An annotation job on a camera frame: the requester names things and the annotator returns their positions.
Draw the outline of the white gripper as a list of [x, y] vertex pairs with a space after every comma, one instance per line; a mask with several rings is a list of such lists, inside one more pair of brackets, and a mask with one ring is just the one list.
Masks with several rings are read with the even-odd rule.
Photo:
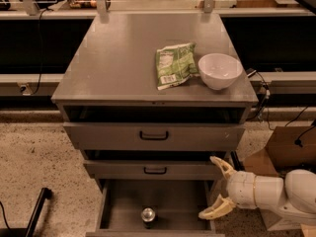
[[256, 175], [250, 172], [238, 171], [226, 161], [211, 156], [210, 161], [216, 165], [227, 181], [229, 197], [219, 195], [214, 204], [198, 214], [200, 219], [213, 220], [230, 213], [236, 205], [239, 208], [255, 209]]

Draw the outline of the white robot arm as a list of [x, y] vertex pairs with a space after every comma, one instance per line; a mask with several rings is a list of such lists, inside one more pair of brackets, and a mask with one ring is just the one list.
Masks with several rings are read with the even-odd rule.
[[212, 220], [230, 213], [235, 207], [269, 210], [293, 222], [316, 225], [316, 175], [310, 171], [296, 169], [285, 178], [256, 175], [252, 172], [236, 171], [228, 162], [211, 156], [227, 181], [228, 197], [219, 195], [212, 206], [202, 210], [200, 219]]

